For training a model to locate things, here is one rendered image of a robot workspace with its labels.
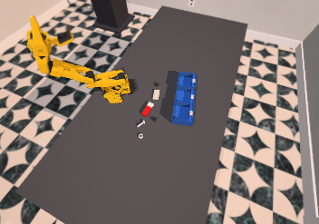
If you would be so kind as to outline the blue bin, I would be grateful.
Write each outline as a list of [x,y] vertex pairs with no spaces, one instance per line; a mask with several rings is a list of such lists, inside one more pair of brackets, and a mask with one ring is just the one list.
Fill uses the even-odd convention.
[[196,73],[179,72],[171,123],[192,126],[196,80]]

